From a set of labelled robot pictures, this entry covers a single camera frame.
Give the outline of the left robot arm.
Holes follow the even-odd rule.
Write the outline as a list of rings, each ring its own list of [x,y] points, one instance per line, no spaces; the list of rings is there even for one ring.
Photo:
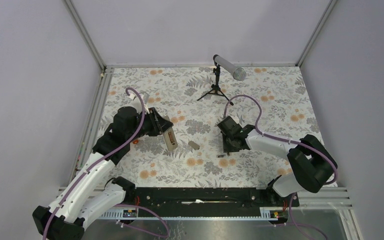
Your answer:
[[[110,208],[132,204],[134,185],[122,177],[114,179],[99,195],[93,198],[90,195],[130,151],[131,142],[143,136],[163,135],[170,132],[173,125],[153,107],[145,111],[121,107],[67,188],[48,206],[38,206],[33,211],[32,217],[42,238],[80,240],[86,229]]]

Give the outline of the grey battery compartment cover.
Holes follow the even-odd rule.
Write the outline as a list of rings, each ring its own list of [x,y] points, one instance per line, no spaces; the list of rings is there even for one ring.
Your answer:
[[[196,142],[192,141],[192,140],[190,140],[190,141],[188,142],[188,145],[189,145],[192,149],[194,149],[194,150],[199,150],[199,149],[200,149],[200,145],[197,144]]]

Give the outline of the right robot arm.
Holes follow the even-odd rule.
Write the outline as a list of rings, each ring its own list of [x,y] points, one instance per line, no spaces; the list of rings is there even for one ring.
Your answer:
[[[225,153],[245,150],[266,152],[287,160],[291,173],[280,174],[267,186],[267,201],[281,205],[287,196],[305,190],[318,193],[336,180],[338,165],[324,145],[314,135],[300,140],[260,132],[254,125],[242,127],[230,116],[217,124],[222,134]]]

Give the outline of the white remote control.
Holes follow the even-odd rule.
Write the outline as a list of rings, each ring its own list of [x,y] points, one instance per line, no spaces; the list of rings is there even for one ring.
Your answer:
[[[163,117],[163,125],[162,125],[162,130],[163,130],[163,138],[167,147],[168,151],[174,151],[178,147],[178,142],[173,130],[174,124],[170,121],[170,118],[168,116]]]

